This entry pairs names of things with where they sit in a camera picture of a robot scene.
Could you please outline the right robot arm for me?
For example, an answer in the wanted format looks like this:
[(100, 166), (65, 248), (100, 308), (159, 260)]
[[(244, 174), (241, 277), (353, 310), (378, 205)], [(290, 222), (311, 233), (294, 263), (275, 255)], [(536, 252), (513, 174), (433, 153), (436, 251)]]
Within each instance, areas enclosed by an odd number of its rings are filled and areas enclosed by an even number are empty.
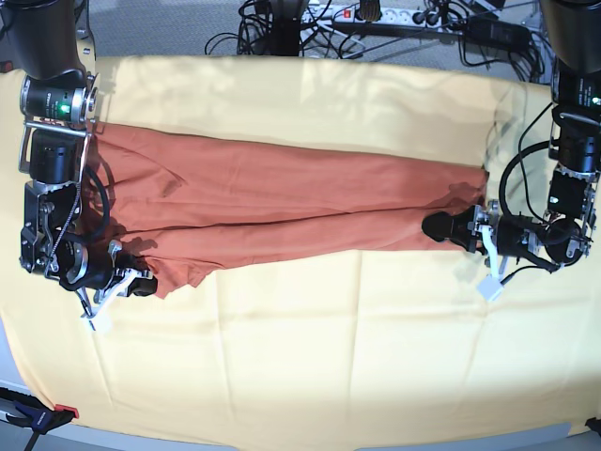
[(100, 225), (91, 232), (77, 231), (84, 182), (100, 186), (86, 162), (100, 84), (88, 2), (4, 1), (1, 19), (1, 34), (25, 72), (19, 170), (30, 180), (24, 187), (21, 266), (81, 299), (92, 289), (96, 303), (112, 295), (155, 293), (154, 275), (137, 268), (119, 242), (99, 251), (92, 248), (109, 225), (104, 188), (99, 189)]

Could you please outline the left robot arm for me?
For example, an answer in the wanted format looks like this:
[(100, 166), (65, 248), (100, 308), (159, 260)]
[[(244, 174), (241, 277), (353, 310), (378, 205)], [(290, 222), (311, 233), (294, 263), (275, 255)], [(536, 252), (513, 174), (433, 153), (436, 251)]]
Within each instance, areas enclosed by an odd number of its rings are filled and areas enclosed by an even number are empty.
[[(487, 257), (525, 259), (555, 272), (590, 252), (600, 181), (600, 4), (543, 1), (547, 39), (555, 54), (550, 82), (553, 129), (547, 141), (520, 146), (501, 175), (499, 196), (487, 209), (468, 208), (452, 216), (437, 212), (422, 222), (433, 241), (450, 241)], [(511, 212), (507, 182), (526, 157), (545, 150), (556, 166), (543, 216)]]

